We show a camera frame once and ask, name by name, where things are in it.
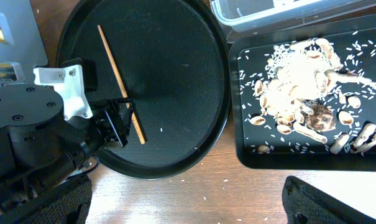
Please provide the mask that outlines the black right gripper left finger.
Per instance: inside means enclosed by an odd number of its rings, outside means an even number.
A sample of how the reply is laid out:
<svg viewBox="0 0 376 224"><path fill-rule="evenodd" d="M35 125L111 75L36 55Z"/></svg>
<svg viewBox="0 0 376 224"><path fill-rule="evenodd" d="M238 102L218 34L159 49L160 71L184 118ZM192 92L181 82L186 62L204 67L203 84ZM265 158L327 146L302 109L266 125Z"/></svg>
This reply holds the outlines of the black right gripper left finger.
<svg viewBox="0 0 376 224"><path fill-rule="evenodd" d="M0 223L85 224L92 200L92 183L81 175L0 215Z"/></svg>

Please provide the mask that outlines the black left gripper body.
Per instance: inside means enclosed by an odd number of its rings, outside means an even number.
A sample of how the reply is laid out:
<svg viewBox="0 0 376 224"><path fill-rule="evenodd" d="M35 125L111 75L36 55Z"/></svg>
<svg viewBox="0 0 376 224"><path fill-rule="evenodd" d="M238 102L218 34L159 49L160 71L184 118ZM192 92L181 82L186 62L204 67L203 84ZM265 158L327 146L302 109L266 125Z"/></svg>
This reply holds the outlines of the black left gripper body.
<svg viewBox="0 0 376 224"><path fill-rule="evenodd" d="M96 152L111 141L125 147L135 109L134 101L129 98L94 101L90 109L93 112L92 117L83 118L81 122L85 131L82 150Z"/></svg>

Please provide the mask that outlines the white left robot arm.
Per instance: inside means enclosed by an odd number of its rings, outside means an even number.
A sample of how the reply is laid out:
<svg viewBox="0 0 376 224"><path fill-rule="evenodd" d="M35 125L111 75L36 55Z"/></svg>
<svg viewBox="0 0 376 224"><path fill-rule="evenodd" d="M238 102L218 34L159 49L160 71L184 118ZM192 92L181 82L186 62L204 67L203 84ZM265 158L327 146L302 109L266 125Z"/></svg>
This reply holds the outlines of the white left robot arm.
<svg viewBox="0 0 376 224"><path fill-rule="evenodd" d="M127 144L135 103L95 101L92 118L65 121L64 100L46 86L0 88L0 215L70 178L105 142Z"/></svg>

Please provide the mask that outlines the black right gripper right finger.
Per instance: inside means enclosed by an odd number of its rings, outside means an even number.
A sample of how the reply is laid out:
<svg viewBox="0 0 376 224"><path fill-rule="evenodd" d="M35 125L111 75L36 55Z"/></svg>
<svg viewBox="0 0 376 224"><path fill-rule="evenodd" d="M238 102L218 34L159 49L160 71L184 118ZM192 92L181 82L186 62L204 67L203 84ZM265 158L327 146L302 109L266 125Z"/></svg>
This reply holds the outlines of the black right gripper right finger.
<svg viewBox="0 0 376 224"><path fill-rule="evenodd" d="M376 223L376 219L295 176L286 178L282 190L282 204L287 222L292 224Z"/></svg>

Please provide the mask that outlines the wooden chopstick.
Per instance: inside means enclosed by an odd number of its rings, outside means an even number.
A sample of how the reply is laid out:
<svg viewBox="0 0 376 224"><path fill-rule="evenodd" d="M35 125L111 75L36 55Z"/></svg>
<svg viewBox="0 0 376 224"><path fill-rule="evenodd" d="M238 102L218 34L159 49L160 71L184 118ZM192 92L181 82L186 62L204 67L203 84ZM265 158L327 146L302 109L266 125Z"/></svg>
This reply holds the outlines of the wooden chopstick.
<svg viewBox="0 0 376 224"><path fill-rule="evenodd" d="M125 88L124 83L122 81L121 74L119 73L116 62L114 60L114 57L112 56L111 49L109 48L108 42L107 42L106 37L104 35L104 32L102 30L102 27L100 25L97 25L97 28L98 28L99 34L101 36L101 40L103 42L106 54L108 56L109 62L110 62L111 67L112 67L112 70L114 72L114 76L116 78L119 89L122 93L122 96L124 98L127 98L128 94L127 94L126 88ZM134 112L132 113L132 123L135 127L135 130L136 130L136 133L137 133L137 136L139 138L140 143L145 144L147 141L145 140L144 133L142 132L142 127L139 124L137 116Z"/></svg>

